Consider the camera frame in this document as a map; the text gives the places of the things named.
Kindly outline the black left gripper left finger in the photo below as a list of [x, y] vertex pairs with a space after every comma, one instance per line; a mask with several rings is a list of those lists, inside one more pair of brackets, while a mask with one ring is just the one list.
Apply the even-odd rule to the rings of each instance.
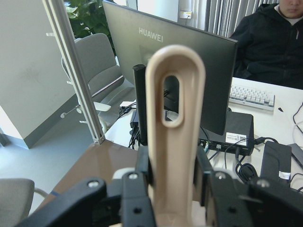
[[148, 146], [140, 146], [137, 150], [135, 170], [145, 175], [148, 184], [153, 185], [153, 172], [149, 159]]

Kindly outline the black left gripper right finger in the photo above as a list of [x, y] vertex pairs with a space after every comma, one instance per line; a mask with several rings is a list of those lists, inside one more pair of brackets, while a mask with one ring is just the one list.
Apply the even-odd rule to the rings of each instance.
[[202, 207], [205, 206], [206, 180], [212, 170], [207, 154], [201, 148], [197, 148], [193, 178], [193, 200], [198, 201]]

